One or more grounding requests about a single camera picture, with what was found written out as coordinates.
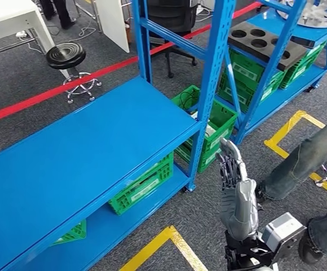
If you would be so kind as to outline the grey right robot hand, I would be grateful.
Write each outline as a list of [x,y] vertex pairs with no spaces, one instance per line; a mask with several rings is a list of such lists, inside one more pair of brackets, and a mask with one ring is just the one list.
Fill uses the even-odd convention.
[[221,181],[221,222],[237,241],[255,235],[258,227],[256,182],[249,178],[240,151],[231,140],[221,137],[215,156]]

